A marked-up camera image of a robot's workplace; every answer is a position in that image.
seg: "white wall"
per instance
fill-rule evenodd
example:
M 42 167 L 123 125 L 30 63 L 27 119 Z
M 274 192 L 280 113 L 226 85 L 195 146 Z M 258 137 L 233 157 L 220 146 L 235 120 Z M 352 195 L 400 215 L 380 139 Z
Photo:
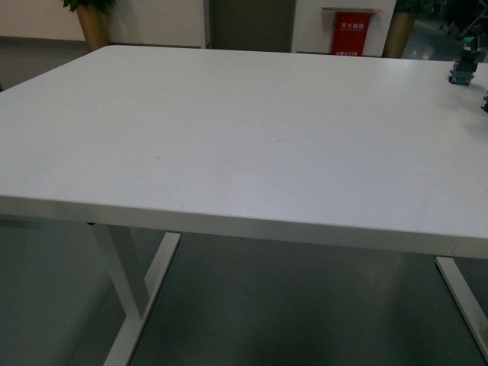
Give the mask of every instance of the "white wall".
M 204 47 L 204 1 L 117 0 L 112 13 L 112 40 Z M 0 36 L 83 40 L 78 18 L 62 7 L 61 0 L 1 0 Z
M 323 7 L 380 8 L 383 13 L 371 17 L 364 45 L 365 56 L 381 56 L 395 0 L 297 0 L 292 52 L 329 53 L 334 14 L 323 22 Z

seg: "plant pot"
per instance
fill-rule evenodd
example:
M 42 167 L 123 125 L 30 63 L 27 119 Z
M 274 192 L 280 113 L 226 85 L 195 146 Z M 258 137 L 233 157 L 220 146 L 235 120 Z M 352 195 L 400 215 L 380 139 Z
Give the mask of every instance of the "plant pot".
M 93 5 L 78 5 L 76 8 L 79 23 L 90 52 L 110 44 L 108 16 Z
M 387 41 L 384 44 L 383 57 L 401 59 L 416 16 L 411 13 L 393 13 Z

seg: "red fire extinguisher box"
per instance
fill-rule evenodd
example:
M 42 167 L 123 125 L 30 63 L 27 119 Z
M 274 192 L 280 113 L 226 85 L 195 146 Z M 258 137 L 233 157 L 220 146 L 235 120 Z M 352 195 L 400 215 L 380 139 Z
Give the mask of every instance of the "red fire extinguisher box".
M 362 56 L 368 34 L 369 21 L 379 9 L 324 8 L 336 11 L 330 53 L 340 56 Z

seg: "small toy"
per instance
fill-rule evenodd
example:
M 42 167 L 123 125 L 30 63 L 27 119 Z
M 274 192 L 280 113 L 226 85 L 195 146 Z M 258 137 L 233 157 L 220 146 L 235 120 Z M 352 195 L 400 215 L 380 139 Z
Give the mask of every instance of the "small toy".
M 488 112 L 488 92 L 483 97 L 483 103 L 481 104 L 481 109 L 485 112 Z
M 454 59 L 454 65 L 450 71 L 451 75 L 448 78 L 451 84 L 469 85 L 474 78 L 474 72 L 478 68 L 478 63 L 475 62 L 479 53 L 478 37 L 466 37 L 463 41 L 461 59 L 459 61 Z

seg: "potted plant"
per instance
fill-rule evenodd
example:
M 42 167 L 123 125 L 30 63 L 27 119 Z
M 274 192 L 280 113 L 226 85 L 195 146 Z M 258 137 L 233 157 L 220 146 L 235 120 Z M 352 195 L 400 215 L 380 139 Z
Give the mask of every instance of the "potted plant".
M 63 7 L 76 11 L 90 52 L 110 44 L 108 12 L 114 3 L 115 0 L 63 0 Z
M 383 57 L 401 59 L 415 20 L 432 11 L 433 0 L 396 0 Z

